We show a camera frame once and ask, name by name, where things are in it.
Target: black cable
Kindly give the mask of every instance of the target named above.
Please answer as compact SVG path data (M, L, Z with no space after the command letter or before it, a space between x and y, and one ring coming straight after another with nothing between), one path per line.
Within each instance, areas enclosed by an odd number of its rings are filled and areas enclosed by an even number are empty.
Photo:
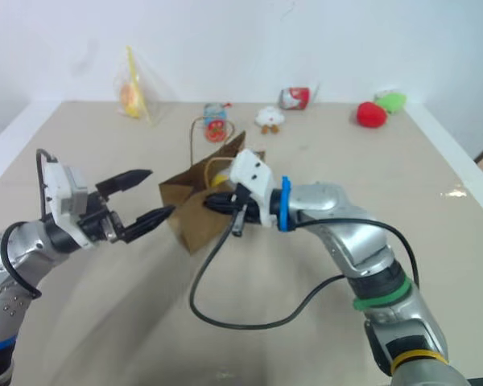
M45 149L37 149L35 151L35 164L38 173L38 185L39 185L39 204L41 210L41 220L46 220L47 209L45 206L45 182L43 180L43 160L41 157L45 157L47 162L57 162L57 158L53 157ZM10 234L18 227L25 224L24 221L14 223L10 225L3 233L2 240L0 241L0 258L2 259L2 264L9 275L25 290L31 293L33 299L41 297L41 291L31 285L27 280L25 280L22 275L14 269L13 265L9 261L9 253L7 252L7 246L9 244Z
M387 223L383 223L381 221L368 220L368 219L340 218L340 217L337 217L336 219L320 219L320 220L306 221L304 223L297 224L295 227L304 228L304 227L309 227L309 226L318 225L318 224L366 224L366 225L373 225L374 227L378 227L378 228L383 228L383 229L386 229L388 232L393 233L401 241L402 245L406 249L408 258L410 259L411 272L413 273L413 281L417 285L417 288L420 289L419 268L417 267L417 260L415 259L415 254L413 253L413 249L411 248L410 243L408 243L407 238L397 228L394 228L391 225Z
M231 222L227 229L224 231L222 234L220 240L218 241L217 245L213 248L213 250L209 253L208 257L206 257L206 260L202 264L202 266L199 269L199 272L195 276L195 279L193 280L192 283L192 288L190 290L189 294L189 305L190 308L192 309L193 314L203 320L206 323L209 323L213 326L221 327L221 328L227 328L230 330L268 330L270 328L276 328L279 326L283 326L284 324L287 324L297 318L299 314L303 311L303 309L308 305L308 303L326 286L329 284L333 283L334 281L343 279L345 276L344 275L337 275L330 277L327 280L322 281L315 289L313 289L312 292L310 292L304 300L299 304L299 306L286 318L280 319L276 322L270 322L270 323L263 323L263 324L237 324L237 323L227 323L227 322L221 322L216 319L210 318L209 316L206 316L200 312L195 304L195 296L196 296L196 290L197 287L199 286L200 280L204 276L205 270L208 268L209 264L211 264L211 261L213 261L213 258L217 255L218 251L220 248L224 245L225 241L229 237L230 233L233 231L233 226L234 222L236 220L238 212L235 210L233 212L233 218L231 219ZM375 221L375 220L368 220L368 219L354 219L354 218L336 218L336 219L321 219L321 220L312 220L312 221L307 221L301 224L297 224L295 228L303 228L311 225L318 225L318 224L366 224L366 225L373 225L374 227L379 227L383 228L391 233L393 233L402 243L404 248L407 251L408 257L410 258L410 263L411 263L411 270L413 272L413 280L417 287L419 288L419 269L417 267L417 261L415 259L415 254L413 253L413 249L410 246L410 243L408 243L408 240L406 237L396 228L392 227L389 224L383 223L381 221Z
M41 220L47 217L47 207L45 199L45 182L43 180L43 162L41 157L44 156L47 162L57 162L57 158L53 157L45 149L37 149L35 151L35 164L38 172L38 187L39 187L39 205L41 210Z
M2 258L2 264L10 276L16 280L25 290L31 293L33 299L41 297L41 291L35 288L33 285L29 284L19 273L14 269L13 265L9 261L9 253L7 252L7 247L9 245L10 234L18 227L24 225L24 221L14 223L10 225L3 233L2 240L0 241L0 257Z
M195 295L196 295L196 289L199 286L200 280L204 276L205 270L208 268L209 264L211 261L213 261L213 258L217 255L218 251L222 247L222 245L225 243L227 238L229 237L231 231L233 230L234 226L234 221L236 220L237 216L237 211L233 212L233 219L231 220L229 226L225 230L225 232L222 234L220 240L218 241L217 245L213 248L213 250L209 253L208 257L204 261L204 264L200 267L198 274L195 276L195 279L193 280L192 283L192 288L190 290L190 295L189 295L189 305L190 308L192 309L193 314L201 320L203 320L206 323L212 324L217 327L221 328L227 328L230 330L269 330L270 328L276 328L279 326L283 326L289 322L291 322L293 319L297 318L299 314L302 312L302 310L308 305L308 303L317 295L323 288L325 288L327 285L333 283L334 281L343 279L345 276L344 275L337 275L330 277L327 280L322 281L315 289L310 292L307 297L304 298L304 300L299 304L299 306L286 318L280 319L276 322L270 322L270 323L263 323L263 324L236 324L236 323L227 323L227 322L220 322L218 320L215 320L213 318L210 318L209 316L206 316L202 314L195 305Z

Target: green band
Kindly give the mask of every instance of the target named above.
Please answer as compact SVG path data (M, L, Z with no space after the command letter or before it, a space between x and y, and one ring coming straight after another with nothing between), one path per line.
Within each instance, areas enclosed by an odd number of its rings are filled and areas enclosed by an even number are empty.
M369 307L375 306L385 306L389 303L396 301L397 299L401 298L411 287L411 282L408 278L404 279L404 282L401 284L399 288L397 288L391 294L387 294L385 296L381 296L379 298L371 298L371 299L354 299L353 307L355 310L363 311Z

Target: white chicken toy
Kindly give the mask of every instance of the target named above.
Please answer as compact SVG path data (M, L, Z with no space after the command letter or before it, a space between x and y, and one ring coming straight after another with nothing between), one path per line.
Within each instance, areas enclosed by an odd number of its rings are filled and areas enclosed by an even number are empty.
M263 134L268 133L268 130L272 133L278 133L279 126L284 123L284 115L276 107L267 106L259 110L255 121L256 125L262 128Z

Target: red toy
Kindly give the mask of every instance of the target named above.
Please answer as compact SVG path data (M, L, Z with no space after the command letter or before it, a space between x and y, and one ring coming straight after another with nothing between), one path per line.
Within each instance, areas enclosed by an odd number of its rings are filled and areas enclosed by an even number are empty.
M383 107L372 102L364 102L357 108L357 123L364 127L376 129L383 126L388 116Z
M309 102L309 88L290 87L281 90L279 107L283 110L304 110Z

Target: paper bag handle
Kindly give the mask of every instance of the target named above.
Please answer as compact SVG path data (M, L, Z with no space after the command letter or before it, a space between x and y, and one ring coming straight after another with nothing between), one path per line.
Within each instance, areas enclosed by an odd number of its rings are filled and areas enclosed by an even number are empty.
M198 121L203 121L205 118L210 118L210 117L206 117L206 116L200 116L200 117L197 117L193 120L192 122L192 127L190 127L190 166L193 166L193 131L195 131L195 125ZM224 140L224 143L222 143L222 146L225 146L225 144L227 143L227 141L229 139L231 139L234 135L234 133L236 132L236 128L234 127L234 123L232 123L231 121L229 121L228 119L224 119L225 123L227 125L230 125L231 126L231 134L229 134L225 140Z
M206 189L209 189L209 168L211 167L211 164L216 162L216 161L233 161L234 157L213 157L209 159L206 164L204 165L204 185L206 186Z

